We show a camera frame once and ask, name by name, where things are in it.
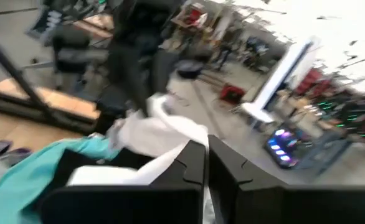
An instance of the black chair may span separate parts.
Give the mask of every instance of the black chair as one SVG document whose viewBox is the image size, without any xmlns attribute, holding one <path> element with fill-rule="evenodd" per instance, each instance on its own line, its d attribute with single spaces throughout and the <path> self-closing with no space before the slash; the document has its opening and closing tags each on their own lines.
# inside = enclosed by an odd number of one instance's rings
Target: black chair
<svg viewBox="0 0 365 224">
<path fill-rule="evenodd" d="M 79 20 L 93 11 L 93 6 L 83 1 L 83 7 L 79 10 L 70 4 L 76 1 L 49 0 L 44 1 L 42 12 L 35 24 L 27 31 L 27 35 L 41 41 L 44 47 L 52 47 L 54 54 L 49 62 L 41 62 L 38 58 L 33 58 L 31 64 L 23 67 L 28 68 L 53 68 L 54 74 L 73 73 L 77 74 L 78 84 L 86 84 L 83 75 L 86 72 L 88 62 L 74 62 L 61 57 L 62 52 L 74 52 L 83 54 L 88 50 L 90 36 L 88 33 L 79 30 L 71 25 L 64 25 L 65 21 Z M 62 88 L 62 77 L 56 76 L 56 89 Z"/>
</svg>

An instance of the rgb lighting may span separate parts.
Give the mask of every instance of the rgb lighting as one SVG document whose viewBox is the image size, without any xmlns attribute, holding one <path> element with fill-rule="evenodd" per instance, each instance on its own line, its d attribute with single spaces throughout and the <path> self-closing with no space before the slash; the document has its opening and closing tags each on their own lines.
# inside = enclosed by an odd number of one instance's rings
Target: rgb lighting
<svg viewBox="0 0 365 224">
<path fill-rule="evenodd" d="M 277 155 L 284 155 L 285 154 L 285 152 L 283 151 L 283 150 L 278 150 L 277 152 L 275 152 L 275 153 L 277 153 Z"/>
<path fill-rule="evenodd" d="M 281 134 L 281 137 L 287 138 L 290 136 L 290 133 L 288 131 L 285 131 L 283 134 Z"/>
<path fill-rule="evenodd" d="M 288 161 L 288 160 L 290 160 L 290 157 L 289 156 L 281 156 L 280 159 L 283 160 L 283 161 Z"/>
<path fill-rule="evenodd" d="M 291 140 L 291 141 L 288 143 L 288 147 L 290 147 L 290 146 L 292 146 L 292 145 L 296 144 L 296 142 L 297 142 L 297 139 Z"/>
<path fill-rule="evenodd" d="M 278 136 L 278 135 L 281 135 L 285 132 L 284 129 L 279 129 L 278 131 L 275 132 L 275 135 Z"/>
<path fill-rule="evenodd" d="M 271 146 L 271 148 L 272 148 L 272 149 L 274 149 L 274 150 L 278 150 L 278 149 L 280 149 L 281 147 L 280 147 L 280 146 L 278 146 L 278 145 L 273 145 L 273 146 Z"/>
</svg>

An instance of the table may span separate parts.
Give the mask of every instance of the table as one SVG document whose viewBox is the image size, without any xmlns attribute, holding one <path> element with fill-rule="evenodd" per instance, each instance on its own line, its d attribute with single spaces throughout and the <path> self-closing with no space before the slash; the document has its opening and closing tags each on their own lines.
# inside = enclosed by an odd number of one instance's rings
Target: table
<svg viewBox="0 0 365 224">
<path fill-rule="evenodd" d="M 95 37 L 107 39 L 113 36 L 110 31 L 106 31 L 106 29 L 114 29 L 112 16 L 106 14 L 97 14 L 95 16 L 85 18 L 84 21 L 85 22 L 76 21 L 73 23 L 73 25 L 91 33 Z"/>
<path fill-rule="evenodd" d="M 35 90 L 46 103 L 55 108 L 92 119 L 99 116 L 100 112 L 95 110 L 95 103 L 47 88 L 36 87 Z M 12 78 L 0 82 L 0 92 L 22 99 L 27 98 Z M 29 147 L 33 151 L 38 151 L 54 141 L 80 137 L 82 137 L 81 134 L 0 113 L 0 140 L 14 141 L 12 148 Z"/>
<path fill-rule="evenodd" d="M 326 171 L 329 167 L 331 167 L 348 149 L 350 145 L 354 142 L 363 142 L 363 139 L 358 136 L 357 134 L 350 134 L 347 135 L 347 132 L 343 128 L 336 127 L 332 121 L 322 121 L 319 120 L 319 117 L 316 116 L 311 111 L 304 109 L 304 106 L 310 104 L 310 100 L 302 97 L 302 98 L 293 98 L 290 97 L 290 92 L 287 90 L 280 90 L 277 92 L 277 95 L 280 98 L 283 98 L 290 106 L 294 107 L 292 113 L 290 113 L 289 117 L 285 118 L 290 121 L 290 118 L 293 114 L 297 111 L 301 111 L 306 115 L 310 115 L 316 118 L 316 124 L 320 127 L 324 133 L 320 138 L 315 140 L 315 144 L 313 149 L 304 157 L 302 158 L 301 162 L 297 165 L 297 169 L 302 169 L 307 167 L 311 164 L 312 158 L 314 158 L 317 154 L 319 154 L 325 146 L 332 142 L 333 146 L 328 148 L 327 158 L 320 162 L 319 164 L 315 165 L 318 166 L 318 174 L 322 174 Z"/>
</svg>

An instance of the white cloth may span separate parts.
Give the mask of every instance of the white cloth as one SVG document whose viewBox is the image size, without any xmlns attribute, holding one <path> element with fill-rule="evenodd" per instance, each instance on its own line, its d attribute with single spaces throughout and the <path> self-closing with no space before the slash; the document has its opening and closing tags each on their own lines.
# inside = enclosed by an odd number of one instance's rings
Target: white cloth
<svg viewBox="0 0 365 224">
<path fill-rule="evenodd" d="M 270 113 L 261 109 L 255 103 L 242 103 L 241 107 L 245 113 L 249 114 L 258 121 L 264 122 L 266 124 L 274 122 L 274 119 Z"/>
<path fill-rule="evenodd" d="M 144 118 L 140 111 L 116 122 L 107 133 L 111 150 L 127 147 L 129 150 L 156 159 L 139 170 L 123 167 L 84 166 L 75 170 L 69 185 L 149 185 L 158 178 L 177 158 L 190 140 L 201 143 L 209 154 L 207 128 L 183 116 L 170 116 L 160 110 L 159 96 L 148 101 L 150 118 Z M 169 98 L 161 102 L 168 105 Z M 213 223 L 215 216 L 209 188 L 204 190 L 204 223 Z"/>
<path fill-rule="evenodd" d="M 207 20 L 207 13 L 203 13 L 199 19 L 197 21 L 194 22 L 194 26 L 198 27 L 198 28 L 202 28 L 203 24 L 206 22 Z"/>
</svg>

